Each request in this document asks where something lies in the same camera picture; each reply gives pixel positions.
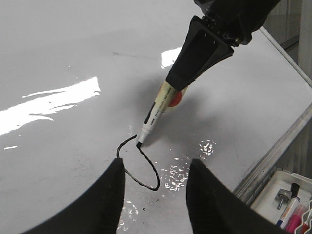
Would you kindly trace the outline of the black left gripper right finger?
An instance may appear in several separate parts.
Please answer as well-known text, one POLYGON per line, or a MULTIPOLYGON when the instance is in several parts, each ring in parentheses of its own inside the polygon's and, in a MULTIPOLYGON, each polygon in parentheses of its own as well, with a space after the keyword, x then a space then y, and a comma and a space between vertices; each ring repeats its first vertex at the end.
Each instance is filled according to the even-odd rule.
POLYGON ((186 204, 194 234, 283 234, 229 191, 199 159, 193 159, 186 204))

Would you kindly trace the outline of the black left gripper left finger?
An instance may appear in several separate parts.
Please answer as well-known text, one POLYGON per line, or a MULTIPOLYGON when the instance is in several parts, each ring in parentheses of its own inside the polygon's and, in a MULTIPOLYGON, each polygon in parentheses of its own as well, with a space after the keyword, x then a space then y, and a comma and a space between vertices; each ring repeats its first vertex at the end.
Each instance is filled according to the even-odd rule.
POLYGON ((124 202, 125 168, 115 158, 98 180, 58 214, 26 234, 115 234, 124 202))

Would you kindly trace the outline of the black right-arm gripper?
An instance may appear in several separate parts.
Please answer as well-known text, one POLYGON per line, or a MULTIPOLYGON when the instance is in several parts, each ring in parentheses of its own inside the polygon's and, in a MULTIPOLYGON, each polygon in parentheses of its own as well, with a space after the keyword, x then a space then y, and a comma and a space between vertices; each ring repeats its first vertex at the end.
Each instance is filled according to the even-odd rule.
POLYGON ((195 0, 204 16, 193 16, 182 49, 166 81, 177 91, 248 44, 278 0, 195 0))

